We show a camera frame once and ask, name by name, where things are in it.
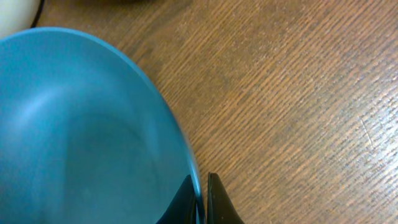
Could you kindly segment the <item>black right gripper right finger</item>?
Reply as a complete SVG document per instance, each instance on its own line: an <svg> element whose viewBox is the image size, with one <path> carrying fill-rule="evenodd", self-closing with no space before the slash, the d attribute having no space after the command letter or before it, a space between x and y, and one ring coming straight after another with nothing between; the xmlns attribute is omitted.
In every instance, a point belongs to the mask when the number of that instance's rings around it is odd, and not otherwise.
<svg viewBox="0 0 398 224"><path fill-rule="evenodd" d="M217 173L208 173L207 224L244 224Z"/></svg>

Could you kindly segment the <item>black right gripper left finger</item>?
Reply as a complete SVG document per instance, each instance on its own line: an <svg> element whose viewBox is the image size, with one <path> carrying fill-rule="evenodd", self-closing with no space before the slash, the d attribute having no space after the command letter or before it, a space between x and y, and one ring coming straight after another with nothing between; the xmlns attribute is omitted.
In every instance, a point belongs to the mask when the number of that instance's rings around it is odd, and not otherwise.
<svg viewBox="0 0 398 224"><path fill-rule="evenodd" d="M187 175L157 224L196 224L196 196L192 178Z"/></svg>

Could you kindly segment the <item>beige bowl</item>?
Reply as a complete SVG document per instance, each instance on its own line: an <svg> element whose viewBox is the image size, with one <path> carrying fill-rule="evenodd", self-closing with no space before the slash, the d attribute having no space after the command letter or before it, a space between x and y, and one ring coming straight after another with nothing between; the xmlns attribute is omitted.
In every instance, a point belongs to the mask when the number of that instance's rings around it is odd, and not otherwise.
<svg viewBox="0 0 398 224"><path fill-rule="evenodd" d="M42 3L41 0L1 0L1 38L31 28Z"/></svg>

